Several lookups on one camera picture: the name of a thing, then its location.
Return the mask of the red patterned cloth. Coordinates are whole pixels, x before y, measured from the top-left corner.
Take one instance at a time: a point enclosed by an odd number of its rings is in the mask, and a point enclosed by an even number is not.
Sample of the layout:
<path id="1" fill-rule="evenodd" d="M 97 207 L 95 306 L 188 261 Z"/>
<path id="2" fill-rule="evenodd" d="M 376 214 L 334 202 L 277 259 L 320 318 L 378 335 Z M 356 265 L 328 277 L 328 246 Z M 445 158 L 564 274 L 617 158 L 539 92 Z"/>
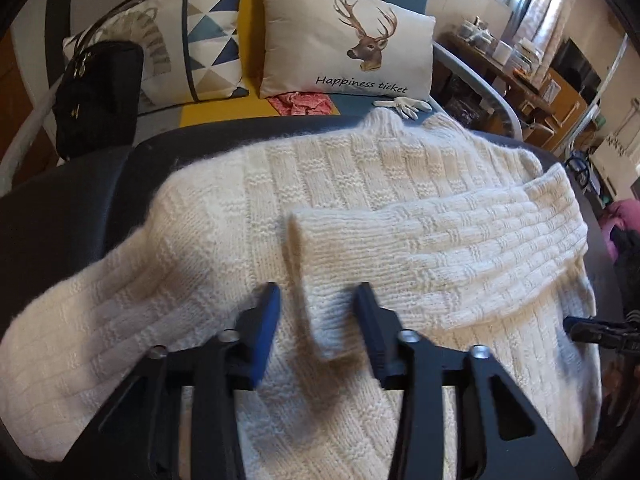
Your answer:
<path id="1" fill-rule="evenodd" d="M 323 93 L 288 92 L 270 96 L 267 102 L 280 116 L 329 116 L 333 114 L 331 99 Z"/>

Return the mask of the black monitor screen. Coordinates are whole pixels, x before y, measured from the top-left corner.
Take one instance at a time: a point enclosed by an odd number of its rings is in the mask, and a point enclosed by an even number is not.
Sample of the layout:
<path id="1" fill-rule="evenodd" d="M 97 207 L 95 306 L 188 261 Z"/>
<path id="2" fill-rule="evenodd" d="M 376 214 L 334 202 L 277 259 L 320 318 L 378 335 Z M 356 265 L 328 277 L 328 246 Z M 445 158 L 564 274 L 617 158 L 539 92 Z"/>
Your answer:
<path id="1" fill-rule="evenodd" d="M 567 38 L 556 51 L 550 67 L 576 90 L 587 104 L 596 97 L 601 78 L 573 40 Z"/>

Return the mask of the grey yellow blue sofa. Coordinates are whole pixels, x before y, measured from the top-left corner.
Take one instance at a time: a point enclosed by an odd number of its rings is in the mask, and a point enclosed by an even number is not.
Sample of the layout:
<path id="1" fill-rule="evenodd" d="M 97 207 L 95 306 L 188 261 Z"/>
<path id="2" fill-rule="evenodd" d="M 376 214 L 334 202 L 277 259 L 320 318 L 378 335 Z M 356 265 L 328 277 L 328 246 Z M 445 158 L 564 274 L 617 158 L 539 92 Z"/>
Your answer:
<path id="1" fill-rule="evenodd" d="M 44 0 L 21 73 L 40 99 L 1 161 L 1 189 L 47 130 L 59 159 L 208 122 L 293 113 L 313 96 L 335 115 L 442 110 L 445 67 L 522 134 L 505 99 L 435 39 L 426 0 Z"/>

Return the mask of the black rolled mat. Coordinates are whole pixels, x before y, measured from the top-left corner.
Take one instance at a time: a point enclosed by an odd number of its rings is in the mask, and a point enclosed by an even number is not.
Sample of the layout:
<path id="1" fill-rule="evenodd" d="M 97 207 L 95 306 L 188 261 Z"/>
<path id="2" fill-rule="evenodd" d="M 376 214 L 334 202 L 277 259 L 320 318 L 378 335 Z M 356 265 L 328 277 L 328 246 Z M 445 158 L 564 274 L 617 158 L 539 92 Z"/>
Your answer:
<path id="1" fill-rule="evenodd" d="M 44 14 L 44 57 L 49 86 L 64 73 L 62 41 L 70 36 L 72 0 L 47 0 Z"/>

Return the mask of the geometric triangle pattern cushion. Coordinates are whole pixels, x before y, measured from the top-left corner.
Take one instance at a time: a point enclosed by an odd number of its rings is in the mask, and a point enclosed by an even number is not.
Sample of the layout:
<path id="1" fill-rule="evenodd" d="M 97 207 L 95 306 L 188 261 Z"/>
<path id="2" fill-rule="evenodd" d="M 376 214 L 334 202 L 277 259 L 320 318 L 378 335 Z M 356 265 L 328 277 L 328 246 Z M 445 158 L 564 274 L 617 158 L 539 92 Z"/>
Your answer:
<path id="1" fill-rule="evenodd" d="M 142 47 L 141 115 L 182 104 L 242 98 L 238 33 L 241 0 L 140 0 L 96 29 L 63 40 L 70 60 L 100 41 Z"/>

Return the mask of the black handbag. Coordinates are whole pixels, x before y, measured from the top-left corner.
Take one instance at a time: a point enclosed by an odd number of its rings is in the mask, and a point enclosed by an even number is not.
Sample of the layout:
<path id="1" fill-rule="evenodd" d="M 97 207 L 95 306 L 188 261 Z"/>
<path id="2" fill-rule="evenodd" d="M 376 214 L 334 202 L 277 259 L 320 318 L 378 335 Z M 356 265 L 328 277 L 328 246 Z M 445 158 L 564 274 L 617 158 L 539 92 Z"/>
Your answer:
<path id="1" fill-rule="evenodd" d="M 112 13 L 139 1 L 126 0 L 88 28 L 96 29 Z M 55 146 L 62 159 L 134 140 L 143 64 L 142 47 L 131 41 L 100 41 L 76 51 L 53 104 Z"/>

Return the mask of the cream knitted sweater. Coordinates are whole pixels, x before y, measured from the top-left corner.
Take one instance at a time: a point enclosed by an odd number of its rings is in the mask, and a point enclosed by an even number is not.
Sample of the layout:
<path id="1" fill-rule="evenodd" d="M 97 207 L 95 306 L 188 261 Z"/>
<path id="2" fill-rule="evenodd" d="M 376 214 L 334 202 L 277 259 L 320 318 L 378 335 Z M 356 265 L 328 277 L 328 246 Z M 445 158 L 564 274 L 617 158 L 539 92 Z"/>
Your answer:
<path id="1" fill-rule="evenodd" d="M 560 164 L 442 114 L 245 145 L 172 174 L 137 231 L 14 318 L 1 417 L 25 454 L 60 460 L 145 350 L 202 344 L 273 282 L 267 374 L 239 400 L 248 476 L 382 479 L 399 404 L 352 317 L 366 282 L 435 344 L 487 346 L 577 462 L 602 399 L 597 350 L 562 327 L 596 310 L 587 236 Z"/>

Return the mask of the deer print cushion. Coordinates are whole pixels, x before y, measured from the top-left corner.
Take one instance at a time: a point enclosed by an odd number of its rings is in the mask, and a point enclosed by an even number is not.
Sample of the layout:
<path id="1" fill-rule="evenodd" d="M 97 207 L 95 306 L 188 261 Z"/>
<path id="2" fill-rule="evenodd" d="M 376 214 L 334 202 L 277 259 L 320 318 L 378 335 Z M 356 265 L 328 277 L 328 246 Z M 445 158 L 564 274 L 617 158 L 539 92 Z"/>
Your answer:
<path id="1" fill-rule="evenodd" d="M 436 21 L 383 0 L 262 0 L 265 62 L 259 96 L 431 93 Z"/>

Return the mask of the wooden side table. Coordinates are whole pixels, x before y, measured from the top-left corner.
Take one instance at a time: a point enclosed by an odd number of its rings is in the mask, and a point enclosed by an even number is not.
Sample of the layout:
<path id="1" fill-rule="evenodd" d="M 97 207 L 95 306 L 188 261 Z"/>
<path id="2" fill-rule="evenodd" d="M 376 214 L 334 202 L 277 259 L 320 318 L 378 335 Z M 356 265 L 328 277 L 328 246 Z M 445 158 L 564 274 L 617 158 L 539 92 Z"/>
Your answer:
<path id="1" fill-rule="evenodd" d="M 506 100 L 520 116 L 543 122 L 554 114 L 554 108 L 539 95 L 539 91 L 519 74 L 514 73 L 512 68 L 500 65 L 490 54 L 470 46 L 454 32 L 444 32 L 440 39 L 447 50 L 487 82 L 493 84 L 496 79 L 501 80 L 506 85 Z"/>

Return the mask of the white glove on sofa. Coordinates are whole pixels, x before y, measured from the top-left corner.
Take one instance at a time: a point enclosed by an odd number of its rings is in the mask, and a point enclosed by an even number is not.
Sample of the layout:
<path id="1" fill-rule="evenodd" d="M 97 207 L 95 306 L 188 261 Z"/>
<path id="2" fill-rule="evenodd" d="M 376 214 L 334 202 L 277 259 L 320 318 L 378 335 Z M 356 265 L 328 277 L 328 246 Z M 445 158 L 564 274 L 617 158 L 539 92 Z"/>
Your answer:
<path id="1" fill-rule="evenodd" d="M 431 113 L 431 105 L 422 100 L 407 98 L 406 96 L 396 96 L 391 100 L 376 100 L 375 107 L 384 107 L 394 110 L 400 117 L 411 119 L 416 122 L 420 113 Z"/>

